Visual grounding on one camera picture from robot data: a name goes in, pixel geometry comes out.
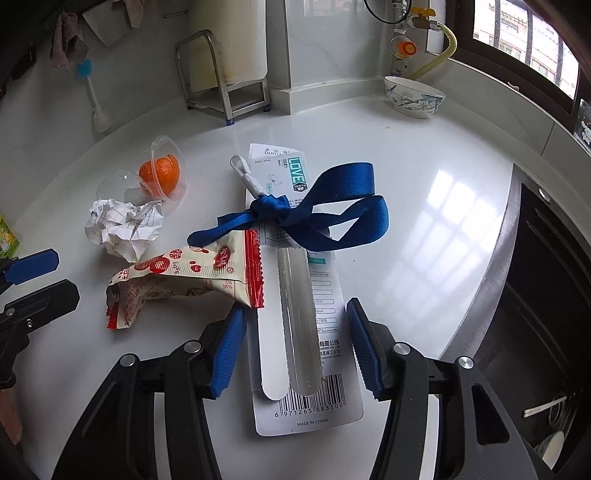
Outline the person's left hand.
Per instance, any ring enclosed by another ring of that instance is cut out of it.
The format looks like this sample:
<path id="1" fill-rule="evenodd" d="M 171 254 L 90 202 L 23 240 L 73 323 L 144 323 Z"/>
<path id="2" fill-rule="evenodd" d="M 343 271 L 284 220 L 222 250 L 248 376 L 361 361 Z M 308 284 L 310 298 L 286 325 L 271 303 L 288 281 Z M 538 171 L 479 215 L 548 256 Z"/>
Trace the person's left hand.
<path id="1" fill-rule="evenodd" d="M 12 390 L 0 391 L 0 421 L 14 445 L 20 443 L 22 438 L 22 424 L 12 399 Z"/>

